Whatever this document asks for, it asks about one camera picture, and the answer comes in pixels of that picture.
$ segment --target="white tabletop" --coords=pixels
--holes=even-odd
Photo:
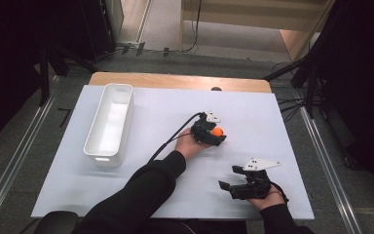
[[[233,200],[218,185],[218,180],[244,184],[244,175],[234,174],[232,166],[244,166],[255,157],[281,162],[281,166],[267,170],[269,178],[290,199],[288,206],[293,218],[314,218],[275,95],[135,88],[124,163],[109,169],[96,166],[83,151],[102,90],[102,86],[84,87],[33,217],[51,211],[71,211],[84,216],[95,204],[120,190],[187,119],[197,112],[212,110],[221,119],[218,126],[224,130],[226,140],[187,162],[175,191],[153,217],[259,218],[247,201]],[[158,159],[167,156],[174,144],[169,144]]]

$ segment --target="gray carpet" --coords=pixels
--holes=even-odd
[[[274,63],[230,58],[210,58],[170,53],[136,51],[125,55],[117,53],[95,64],[104,71],[150,72],[183,75],[204,75],[236,78],[260,78],[272,72]],[[47,172],[56,154],[67,123],[61,126],[65,111],[73,109],[82,87],[88,84],[91,73],[79,65],[68,64],[70,72],[62,79],[54,103],[35,138],[4,203],[0,208],[0,234],[19,233],[32,218],[30,214],[40,192]],[[288,85],[290,74],[272,82],[277,98],[294,98],[293,89]],[[19,114],[0,135],[0,175],[16,150],[39,102],[39,92],[25,104]],[[343,180],[364,233],[374,233],[374,176],[368,172],[347,169],[343,156],[327,123],[318,118],[317,122],[323,140],[332,156],[334,166]],[[318,156],[305,123],[299,112],[286,122],[286,129],[305,182],[308,195],[316,216],[312,221],[298,221],[311,227],[316,233],[347,233],[344,222],[321,169]],[[248,233],[264,233],[261,221],[249,221]],[[33,227],[26,233],[32,233]]]

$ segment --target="rectangular container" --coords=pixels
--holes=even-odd
[[[133,87],[105,86],[84,152],[99,166],[118,167],[124,161],[133,113]]]

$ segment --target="black sleeve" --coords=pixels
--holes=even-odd
[[[136,232],[172,194],[175,180],[185,168],[185,159],[178,151],[148,163],[122,190],[93,207],[73,233]]]
[[[313,234],[306,226],[297,226],[286,204],[275,205],[260,212],[266,234]]]

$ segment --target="small orange object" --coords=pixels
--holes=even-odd
[[[221,136],[223,136],[223,130],[222,130],[221,128],[218,128],[218,127],[214,128],[214,129],[211,131],[211,133],[212,133],[213,135],[215,135],[216,137],[221,137]]]

